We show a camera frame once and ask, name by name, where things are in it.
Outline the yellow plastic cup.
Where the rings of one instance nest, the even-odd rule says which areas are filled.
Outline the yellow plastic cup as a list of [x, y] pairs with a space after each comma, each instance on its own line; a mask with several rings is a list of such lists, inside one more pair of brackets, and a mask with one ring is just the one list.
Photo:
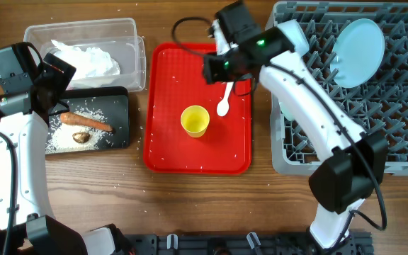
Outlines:
[[210, 123], [210, 114], [202, 106], [187, 107], [181, 114], [181, 126], [193, 138], [202, 137]]

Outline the white plastic spoon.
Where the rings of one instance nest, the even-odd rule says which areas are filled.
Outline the white plastic spoon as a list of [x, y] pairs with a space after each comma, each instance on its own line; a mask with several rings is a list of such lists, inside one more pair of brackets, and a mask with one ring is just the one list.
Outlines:
[[232, 91], [233, 86], [234, 86], [233, 82], [226, 83], [224, 96], [222, 97], [222, 100], [217, 105], [217, 114], [220, 117], [226, 116], [230, 109], [229, 97], [230, 97], [230, 93]]

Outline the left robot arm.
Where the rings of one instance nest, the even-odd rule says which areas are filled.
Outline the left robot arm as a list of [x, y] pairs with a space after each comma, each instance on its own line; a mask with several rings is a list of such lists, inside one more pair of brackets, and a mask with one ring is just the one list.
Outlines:
[[79, 234], [54, 218], [46, 185], [49, 118], [76, 69], [29, 42], [0, 49], [0, 254], [135, 254], [113, 224]]

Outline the white rice pile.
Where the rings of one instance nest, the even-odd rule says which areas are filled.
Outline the white rice pile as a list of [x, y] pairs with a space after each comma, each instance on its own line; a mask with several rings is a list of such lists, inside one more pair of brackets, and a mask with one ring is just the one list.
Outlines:
[[[73, 138], [73, 134], [86, 133], [89, 139], [85, 143], [79, 143]], [[100, 149], [99, 142], [106, 143], [114, 132], [106, 132], [84, 125], [63, 124], [58, 115], [50, 118], [50, 131], [47, 136], [46, 154], [58, 154], [66, 152], [81, 152]]]

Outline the light blue bowl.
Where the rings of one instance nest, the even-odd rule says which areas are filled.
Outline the light blue bowl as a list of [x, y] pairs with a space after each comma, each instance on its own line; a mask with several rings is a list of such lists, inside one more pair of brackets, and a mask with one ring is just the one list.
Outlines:
[[294, 121], [295, 117], [293, 114], [288, 110], [286, 105], [283, 102], [278, 103], [281, 113], [283, 114], [284, 118], [288, 121]]

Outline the brown food scrap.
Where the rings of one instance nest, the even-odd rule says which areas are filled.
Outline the brown food scrap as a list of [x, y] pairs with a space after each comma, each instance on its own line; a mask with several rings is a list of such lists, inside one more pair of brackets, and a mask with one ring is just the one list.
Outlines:
[[88, 132], [76, 132], [72, 135], [72, 138], [75, 142], [84, 144], [90, 140], [91, 135]]

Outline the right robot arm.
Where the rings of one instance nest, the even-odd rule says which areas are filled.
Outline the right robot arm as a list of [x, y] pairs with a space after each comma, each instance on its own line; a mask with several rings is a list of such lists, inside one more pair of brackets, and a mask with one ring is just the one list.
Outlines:
[[316, 249], [334, 253], [363, 202], [380, 193], [387, 140], [379, 132], [367, 132], [318, 84], [303, 61], [309, 47], [297, 21], [263, 30], [244, 2], [236, 1], [215, 14], [209, 35], [217, 49], [204, 56], [205, 80], [255, 78], [312, 143], [320, 165], [309, 178], [318, 202], [309, 232]]

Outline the white napkin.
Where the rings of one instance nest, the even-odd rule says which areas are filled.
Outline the white napkin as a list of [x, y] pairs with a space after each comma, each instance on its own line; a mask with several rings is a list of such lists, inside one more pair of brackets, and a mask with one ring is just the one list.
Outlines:
[[99, 47], [82, 50], [56, 40], [51, 42], [56, 49], [53, 55], [76, 68], [73, 80], [120, 74], [119, 64]]

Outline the orange carrot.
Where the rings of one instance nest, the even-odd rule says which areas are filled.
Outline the orange carrot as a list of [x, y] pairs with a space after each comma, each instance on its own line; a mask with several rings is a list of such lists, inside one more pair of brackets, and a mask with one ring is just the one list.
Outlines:
[[75, 113], [67, 112], [62, 113], [59, 117], [62, 123], [66, 125], [82, 125], [90, 128], [94, 128], [97, 130], [102, 130], [105, 132], [112, 132], [113, 128], [105, 123], [99, 122], [97, 120], [93, 120], [90, 118], [86, 118], [81, 115], [77, 115]]

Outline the light blue plate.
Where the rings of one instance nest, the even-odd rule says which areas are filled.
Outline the light blue plate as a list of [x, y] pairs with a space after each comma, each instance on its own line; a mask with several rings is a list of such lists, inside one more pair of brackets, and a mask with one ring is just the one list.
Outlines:
[[379, 69], [385, 52], [385, 38], [379, 26], [367, 18], [346, 26], [334, 43], [330, 71], [338, 71], [336, 84], [354, 88], [367, 82]]

